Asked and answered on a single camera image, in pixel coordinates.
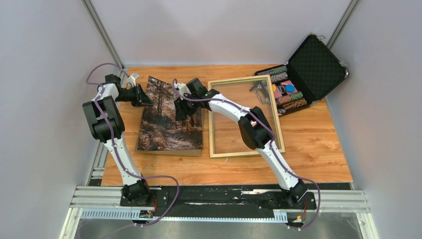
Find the forest photo print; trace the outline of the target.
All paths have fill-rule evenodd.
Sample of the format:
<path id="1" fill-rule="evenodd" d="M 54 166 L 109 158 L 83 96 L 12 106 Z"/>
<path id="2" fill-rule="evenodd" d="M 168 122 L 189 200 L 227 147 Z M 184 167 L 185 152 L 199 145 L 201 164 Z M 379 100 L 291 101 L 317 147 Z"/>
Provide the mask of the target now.
<path id="1" fill-rule="evenodd" d="M 144 153 L 201 156 L 203 150 L 203 110 L 185 120 L 176 120 L 177 95 L 171 84 L 148 77 L 145 90 L 152 106 L 142 112 L 136 150 Z"/>

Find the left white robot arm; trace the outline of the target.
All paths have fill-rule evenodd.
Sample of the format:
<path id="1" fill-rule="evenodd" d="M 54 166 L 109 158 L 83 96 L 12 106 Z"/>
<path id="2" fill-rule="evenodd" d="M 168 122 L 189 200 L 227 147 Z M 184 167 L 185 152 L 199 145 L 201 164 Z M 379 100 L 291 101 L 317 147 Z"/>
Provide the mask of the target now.
<path id="1" fill-rule="evenodd" d="M 135 166 L 124 140 L 125 126 L 117 102 L 130 102 L 134 107 L 152 105 L 140 84 L 138 74 L 127 78 L 129 88 L 121 85 L 121 78 L 114 74 L 105 77 L 97 86 L 96 96 L 83 103 L 83 110 L 90 132 L 112 155 L 122 177 L 121 195 L 129 203 L 146 206 L 152 201 L 152 192 L 142 173 Z"/>

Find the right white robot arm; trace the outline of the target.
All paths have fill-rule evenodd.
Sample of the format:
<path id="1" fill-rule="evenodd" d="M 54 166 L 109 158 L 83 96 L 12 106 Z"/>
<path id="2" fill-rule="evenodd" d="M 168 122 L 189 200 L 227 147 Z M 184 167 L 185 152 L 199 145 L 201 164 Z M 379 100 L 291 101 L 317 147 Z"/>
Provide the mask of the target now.
<path id="1" fill-rule="evenodd" d="M 308 188 L 282 156 L 275 142 L 276 135 L 259 107 L 248 108 L 235 103 L 215 89 L 208 90 L 197 78 L 186 84 L 174 79 L 171 85 L 178 97 L 174 101 L 176 120 L 185 120 L 198 108 L 231 119 L 238 124 L 244 144 L 256 150 L 272 169 L 281 189 L 286 191 L 286 205 L 296 208 L 303 203 Z"/>

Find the brown cardboard backing board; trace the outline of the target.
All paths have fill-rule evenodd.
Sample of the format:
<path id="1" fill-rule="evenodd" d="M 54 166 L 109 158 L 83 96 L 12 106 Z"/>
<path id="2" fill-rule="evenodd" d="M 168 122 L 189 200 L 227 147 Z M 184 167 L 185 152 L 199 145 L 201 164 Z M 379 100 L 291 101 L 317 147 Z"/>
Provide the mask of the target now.
<path id="1" fill-rule="evenodd" d="M 176 121 L 175 110 L 159 114 L 155 107 L 142 113 L 136 150 L 149 154 L 201 156 L 203 150 L 203 111 Z"/>

